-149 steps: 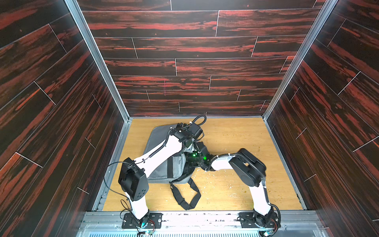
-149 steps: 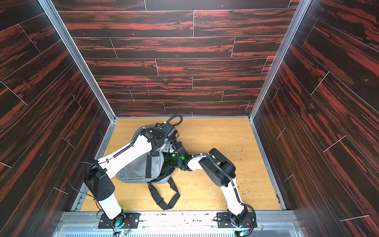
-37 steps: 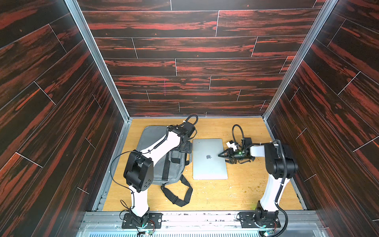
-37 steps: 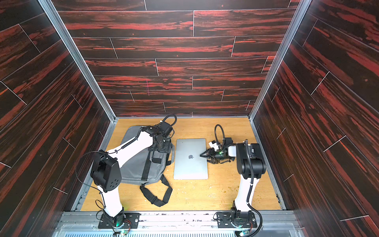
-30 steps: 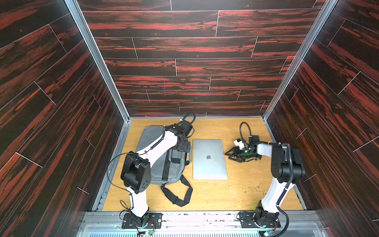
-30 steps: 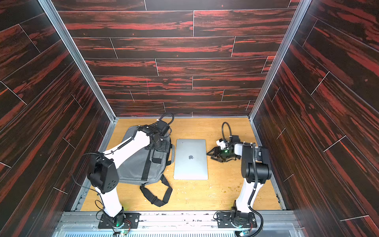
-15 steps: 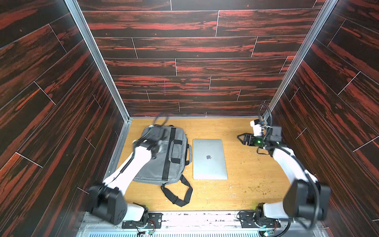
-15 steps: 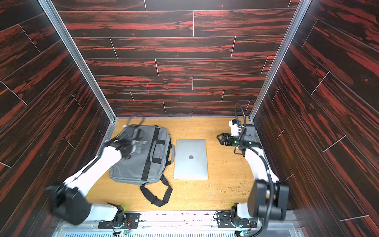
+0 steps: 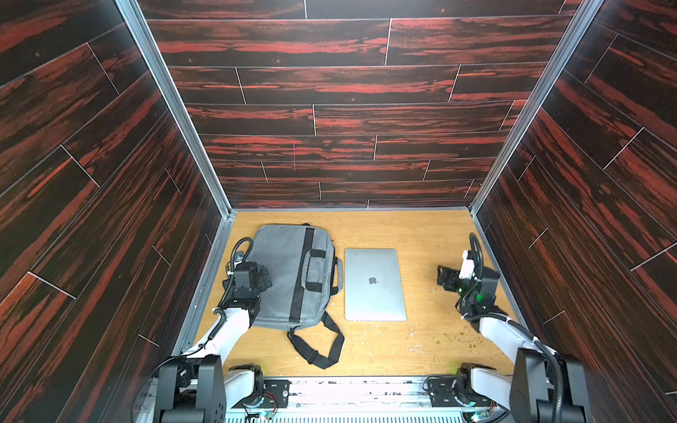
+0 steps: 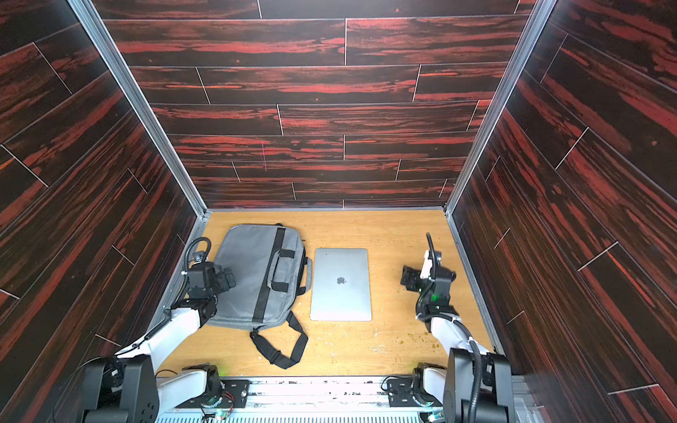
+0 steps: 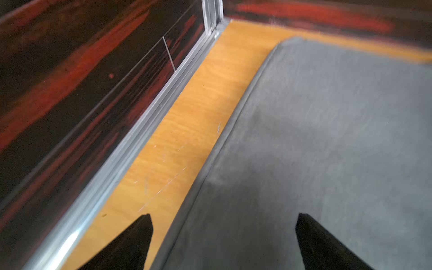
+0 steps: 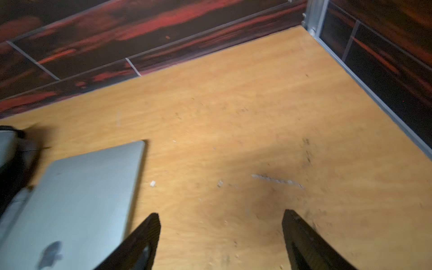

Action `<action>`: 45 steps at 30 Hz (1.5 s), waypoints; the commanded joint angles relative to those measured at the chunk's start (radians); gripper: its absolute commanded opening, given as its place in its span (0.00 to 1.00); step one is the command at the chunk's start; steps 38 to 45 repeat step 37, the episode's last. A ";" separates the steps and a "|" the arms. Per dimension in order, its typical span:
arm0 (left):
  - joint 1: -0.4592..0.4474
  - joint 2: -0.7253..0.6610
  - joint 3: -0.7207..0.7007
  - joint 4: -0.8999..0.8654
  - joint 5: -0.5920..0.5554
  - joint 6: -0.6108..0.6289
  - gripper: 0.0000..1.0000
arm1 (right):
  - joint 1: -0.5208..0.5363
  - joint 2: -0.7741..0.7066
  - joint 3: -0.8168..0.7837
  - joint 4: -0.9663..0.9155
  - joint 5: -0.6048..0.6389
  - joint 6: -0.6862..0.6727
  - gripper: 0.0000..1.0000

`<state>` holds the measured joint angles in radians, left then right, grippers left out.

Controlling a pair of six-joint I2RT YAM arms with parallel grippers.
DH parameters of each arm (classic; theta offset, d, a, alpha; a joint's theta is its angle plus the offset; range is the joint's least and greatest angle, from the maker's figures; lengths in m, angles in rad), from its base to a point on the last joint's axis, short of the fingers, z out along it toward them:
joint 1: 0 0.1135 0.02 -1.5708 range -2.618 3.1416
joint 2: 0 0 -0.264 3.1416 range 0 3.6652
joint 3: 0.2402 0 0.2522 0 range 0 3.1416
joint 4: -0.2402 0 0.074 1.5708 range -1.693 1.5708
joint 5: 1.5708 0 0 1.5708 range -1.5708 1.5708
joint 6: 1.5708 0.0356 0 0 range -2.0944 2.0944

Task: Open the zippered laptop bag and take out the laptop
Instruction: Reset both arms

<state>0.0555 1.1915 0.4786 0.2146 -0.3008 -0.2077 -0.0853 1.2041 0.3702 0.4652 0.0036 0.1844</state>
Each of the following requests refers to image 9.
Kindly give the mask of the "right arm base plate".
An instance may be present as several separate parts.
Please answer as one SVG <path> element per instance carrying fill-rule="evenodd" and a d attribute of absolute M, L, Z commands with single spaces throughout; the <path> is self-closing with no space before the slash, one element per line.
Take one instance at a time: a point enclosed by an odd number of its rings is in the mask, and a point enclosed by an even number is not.
<path fill-rule="evenodd" d="M 470 391 L 458 391 L 456 384 L 457 380 L 454 376 L 432 375 L 424 380 L 422 389 L 428 394 L 430 403 L 434 408 L 495 408 L 493 400 L 479 394 L 470 393 Z"/>

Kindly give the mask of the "silver apple laptop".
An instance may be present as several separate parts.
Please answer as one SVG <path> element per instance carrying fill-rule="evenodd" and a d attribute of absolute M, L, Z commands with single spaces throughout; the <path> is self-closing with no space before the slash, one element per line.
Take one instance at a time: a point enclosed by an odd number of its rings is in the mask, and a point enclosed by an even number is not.
<path fill-rule="evenodd" d="M 405 298 L 395 249 L 345 250 L 345 319 L 405 322 Z"/>

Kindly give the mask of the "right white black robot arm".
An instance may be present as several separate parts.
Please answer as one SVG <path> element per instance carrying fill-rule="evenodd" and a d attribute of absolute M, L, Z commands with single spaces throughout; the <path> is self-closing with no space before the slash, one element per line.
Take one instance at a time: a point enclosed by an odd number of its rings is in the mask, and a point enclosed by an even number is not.
<path fill-rule="evenodd" d="M 511 375 L 474 363 L 464 363 L 451 391 L 464 406 L 496 405 L 516 422 L 592 422 L 590 398 L 581 361 L 545 345 L 525 326 L 495 305 L 499 274 L 437 267 L 437 285 L 459 295 L 463 320 L 494 343 L 514 365 Z"/>

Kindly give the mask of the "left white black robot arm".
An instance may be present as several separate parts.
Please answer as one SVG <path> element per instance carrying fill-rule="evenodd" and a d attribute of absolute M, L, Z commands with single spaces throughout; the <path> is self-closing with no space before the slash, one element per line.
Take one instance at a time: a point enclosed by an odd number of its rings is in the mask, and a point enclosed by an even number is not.
<path fill-rule="evenodd" d="M 243 262 L 226 280 L 218 319 L 197 345 L 162 362 L 153 409 L 154 422 L 223 422 L 236 405 L 264 403 L 264 377 L 257 365 L 223 370 L 237 341 L 253 325 L 260 294 L 272 286 L 264 266 Z"/>

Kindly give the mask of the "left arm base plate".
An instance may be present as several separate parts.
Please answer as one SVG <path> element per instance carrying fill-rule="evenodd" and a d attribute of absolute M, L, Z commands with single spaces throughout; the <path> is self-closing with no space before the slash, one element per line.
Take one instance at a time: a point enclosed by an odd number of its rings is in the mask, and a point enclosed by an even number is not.
<path fill-rule="evenodd" d="M 287 379 L 266 379 L 261 395 L 254 393 L 253 399 L 241 400 L 234 409 L 274 410 L 285 409 L 289 404 L 291 381 Z"/>

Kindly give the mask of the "grey zippered laptop bag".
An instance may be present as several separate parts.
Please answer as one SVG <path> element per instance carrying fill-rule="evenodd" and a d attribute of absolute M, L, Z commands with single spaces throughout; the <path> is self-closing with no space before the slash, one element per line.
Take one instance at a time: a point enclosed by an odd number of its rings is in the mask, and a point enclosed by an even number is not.
<path fill-rule="evenodd" d="M 306 224 L 266 225 L 254 237 L 250 259 L 264 266 L 272 281 L 260 294 L 260 310 L 253 325 L 285 331 L 296 352 L 310 365 L 328 369 L 337 364 L 345 337 L 327 308 L 343 289 L 344 276 L 329 233 Z M 336 334 L 326 356 L 296 334 L 319 324 Z"/>

